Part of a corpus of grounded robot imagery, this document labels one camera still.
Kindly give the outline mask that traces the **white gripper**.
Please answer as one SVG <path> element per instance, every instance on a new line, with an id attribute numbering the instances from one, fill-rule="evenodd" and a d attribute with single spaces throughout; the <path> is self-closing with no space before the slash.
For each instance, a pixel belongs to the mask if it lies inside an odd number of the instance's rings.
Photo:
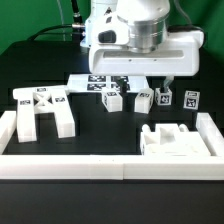
<path id="1" fill-rule="evenodd" d="M 149 53 L 132 52 L 126 46 L 98 44 L 89 51 L 89 70 L 96 75 L 167 76 L 161 92 L 167 93 L 173 76 L 194 76 L 199 70 L 199 49 L 204 42 L 201 30 L 171 32 Z M 127 80 L 121 78 L 120 92 L 127 93 Z"/>

